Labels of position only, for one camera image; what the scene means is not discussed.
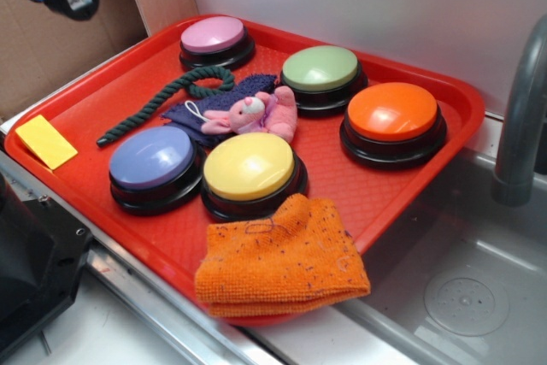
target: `pink button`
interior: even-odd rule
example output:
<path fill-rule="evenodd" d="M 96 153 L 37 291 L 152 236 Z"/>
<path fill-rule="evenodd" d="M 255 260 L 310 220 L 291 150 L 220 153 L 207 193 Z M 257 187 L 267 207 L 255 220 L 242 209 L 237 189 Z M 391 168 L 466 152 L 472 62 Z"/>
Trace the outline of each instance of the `pink button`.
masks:
<path fill-rule="evenodd" d="M 194 23 L 182 32 L 180 41 L 188 51 L 213 53 L 235 45 L 244 36 L 239 19 L 216 16 Z"/>

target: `purple cloth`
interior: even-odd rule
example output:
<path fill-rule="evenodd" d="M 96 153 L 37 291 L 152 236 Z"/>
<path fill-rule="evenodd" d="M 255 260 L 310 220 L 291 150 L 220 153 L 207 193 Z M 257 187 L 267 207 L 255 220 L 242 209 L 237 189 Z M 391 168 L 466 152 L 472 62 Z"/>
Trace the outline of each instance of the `purple cloth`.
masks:
<path fill-rule="evenodd" d="M 254 96 L 259 91 L 271 93 L 274 91 L 276 79 L 277 76 L 273 74 L 252 74 L 241 80 L 231 91 L 216 96 L 206 97 L 203 100 L 197 100 L 194 103 L 202 115 L 206 110 L 228 111 L 234 103 L 242 98 Z M 231 134 L 216 136 L 203 134 L 203 120 L 191 113 L 183 103 L 175 104 L 168 109 L 162 117 L 171 121 L 168 124 L 169 126 L 176 126 L 183 129 L 190 138 L 196 140 L 198 144 L 205 147 L 215 147 L 231 136 Z"/>

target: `tray rim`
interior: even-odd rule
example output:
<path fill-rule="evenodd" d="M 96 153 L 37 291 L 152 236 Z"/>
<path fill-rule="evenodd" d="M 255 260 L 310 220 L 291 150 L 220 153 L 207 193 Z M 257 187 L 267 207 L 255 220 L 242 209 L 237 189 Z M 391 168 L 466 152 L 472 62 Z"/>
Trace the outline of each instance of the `tray rim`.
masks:
<path fill-rule="evenodd" d="M 174 41 L 174 33 L 180 33 L 180 30 L 183 26 L 189 26 L 195 21 L 199 21 L 211 16 L 217 15 L 197 15 L 167 26 L 159 33 L 139 42 L 131 49 L 126 50 L 115 56 L 114 58 L 104 62 L 88 74 L 82 76 L 80 79 L 77 79 L 73 83 L 67 85 L 64 89 L 60 90 L 55 95 L 45 99 L 42 103 L 39 103 L 35 107 L 29 109 L 28 112 L 26 112 L 20 119 L 18 119 L 18 121 L 11 127 L 8 134 L 6 135 L 4 141 L 5 150 L 22 167 L 35 175 L 52 191 L 54 191 L 58 195 L 63 196 L 64 199 L 72 206 L 74 206 L 79 212 L 81 212 L 82 215 L 95 222 L 95 219 L 90 218 L 89 215 L 86 215 L 85 211 L 82 211 L 82 208 L 85 209 L 87 207 L 87 204 L 89 204 L 88 199 L 82 196 L 80 193 L 75 192 L 75 190 L 71 190 L 66 182 L 57 179 L 55 177 L 55 174 L 51 172 L 46 166 L 41 164 L 38 159 L 31 156 L 30 153 L 25 152 L 23 150 L 24 147 L 22 147 L 21 143 L 17 141 L 17 138 L 15 136 L 15 129 L 18 126 L 27 122 L 28 120 L 31 120 L 35 115 L 38 114 L 43 115 L 48 120 L 55 118 L 57 115 L 64 111 L 64 108 L 66 108 L 67 106 L 71 106 L 71 103 L 79 102 L 81 99 L 90 96 L 93 93 L 93 90 L 96 90 L 98 87 L 100 88 L 105 84 L 108 84 L 109 81 L 115 79 L 117 77 L 115 74 L 120 70 L 123 71 L 124 69 L 133 68 L 133 64 L 135 62 L 138 62 L 138 60 L 143 55 L 149 54 L 151 52 L 155 53 L 158 50 L 163 50 L 168 45 L 172 45 Z M 271 45 L 268 46 L 268 41 L 264 42 L 264 39 L 268 36 L 276 36 L 286 39 L 287 43 L 291 45 L 292 50 L 283 50 L 284 52 L 296 52 L 305 47 L 309 47 L 310 44 L 329 44 L 320 40 L 306 38 L 301 35 L 285 32 L 269 26 L 264 26 L 259 23 L 246 21 L 244 19 L 240 20 L 248 27 L 250 33 L 254 37 L 256 37 L 255 40 L 258 44 L 263 44 L 266 47 L 272 47 Z M 431 83 L 438 85 L 439 82 L 445 85 L 449 85 L 453 89 L 460 91 L 457 96 L 458 104 L 466 107 L 466 113 L 461 113 L 460 111 L 458 111 L 458 114 L 460 114 L 460 116 L 462 117 L 462 127 L 457 131 L 457 133 L 454 134 L 451 139 L 447 141 L 441 151 L 432 160 L 430 160 L 425 166 L 421 168 L 418 174 L 412 179 L 412 184 L 408 184 L 407 186 L 405 186 L 397 194 L 397 197 L 373 219 L 371 224 L 366 229 L 363 229 L 363 231 L 359 235 L 354 237 L 356 248 L 361 254 L 363 254 L 367 250 L 367 248 L 383 233 L 383 231 L 387 229 L 387 227 L 398 217 L 402 210 L 406 208 L 415 199 L 415 197 L 417 197 L 417 195 L 426 187 L 426 185 L 429 184 L 429 182 L 438 174 L 438 172 L 442 170 L 442 168 L 463 147 L 468 139 L 471 138 L 474 133 L 479 129 L 482 121 L 485 118 L 485 105 L 479 92 L 471 85 L 459 79 L 455 79 L 443 74 L 434 73 L 423 68 L 410 66 L 405 63 L 394 62 L 384 57 L 371 55 L 358 50 L 352 51 L 356 53 L 357 58 L 363 64 L 364 70 L 366 72 L 367 70 L 369 72 L 371 70 L 372 72 L 374 72 L 374 70 L 379 70 L 379 68 L 389 67 L 397 71 L 401 76 L 405 75 L 419 79 L 420 85 L 424 87 L 426 87 L 427 84 Z M 101 80 L 101 85 L 94 83 L 94 81 L 97 81 L 97 79 Z M 447 100 L 451 100 L 451 98 L 456 98 L 448 95 L 444 97 Z M 59 105 L 58 102 L 60 101 L 63 101 L 64 105 Z M 136 242 L 137 244 L 143 243 L 143 240 L 137 234 L 132 233 L 129 230 L 125 230 L 124 238 L 129 238 L 131 241 Z M 150 263 L 151 265 L 167 263 L 162 260 L 162 256 L 155 256 L 154 258 L 151 258 L 151 260 L 153 261 L 148 261 L 146 263 Z M 191 277 L 191 275 L 186 275 L 184 279 L 178 278 L 176 282 L 180 286 L 183 286 L 185 290 L 193 290 L 193 278 L 188 277 Z M 196 303 L 199 306 L 199 303 L 196 302 L 195 294 L 193 294 L 192 292 L 190 292 L 190 294 L 191 295 L 187 296 L 192 299 L 192 302 Z M 271 321 L 269 321 L 268 324 L 278 322 L 275 318 L 270 319 Z M 287 315 L 279 316 L 279 321 L 284 321 L 286 319 Z M 245 318 L 241 321 L 237 319 L 230 319 L 230 322 L 237 325 L 243 324 L 246 326 L 262 325 L 264 323 L 262 318 Z"/>

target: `green button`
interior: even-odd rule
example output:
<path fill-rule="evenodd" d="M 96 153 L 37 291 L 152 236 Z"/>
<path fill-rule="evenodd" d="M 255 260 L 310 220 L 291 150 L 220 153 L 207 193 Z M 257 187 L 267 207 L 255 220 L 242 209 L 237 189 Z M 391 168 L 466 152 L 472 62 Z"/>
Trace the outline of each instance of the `green button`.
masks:
<path fill-rule="evenodd" d="M 326 91 L 350 82 L 357 74 L 357 57 L 338 46 L 300 50 L 283 64 L 284 81 L 301 91 Z"/>

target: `faucet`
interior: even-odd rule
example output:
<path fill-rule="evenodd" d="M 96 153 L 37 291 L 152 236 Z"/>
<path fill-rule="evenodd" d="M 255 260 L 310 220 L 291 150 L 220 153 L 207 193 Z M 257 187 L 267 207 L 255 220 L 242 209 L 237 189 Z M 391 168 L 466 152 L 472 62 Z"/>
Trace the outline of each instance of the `faucet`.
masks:
<path fill-rule="evenodd" d="M 533 28 L 509 95 L 491 195 L 519 206 L 532 194 L 534 172 L 547 174 L 547 15 Z"/>

